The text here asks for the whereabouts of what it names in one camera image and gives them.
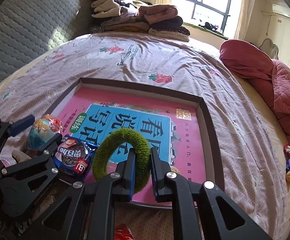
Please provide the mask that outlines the operator hand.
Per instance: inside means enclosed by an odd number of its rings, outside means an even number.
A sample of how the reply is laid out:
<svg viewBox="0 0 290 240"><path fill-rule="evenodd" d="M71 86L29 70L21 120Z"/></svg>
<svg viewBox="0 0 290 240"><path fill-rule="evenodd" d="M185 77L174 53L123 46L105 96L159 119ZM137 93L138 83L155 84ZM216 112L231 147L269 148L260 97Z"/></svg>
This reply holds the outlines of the operator hand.
<svg viewBox="0 0 290 240"><path fill-rule="evenodd" d="M12 157L16 161L16 163L22 163L31 160L30 156L19 150L12 151Z"/></svg>

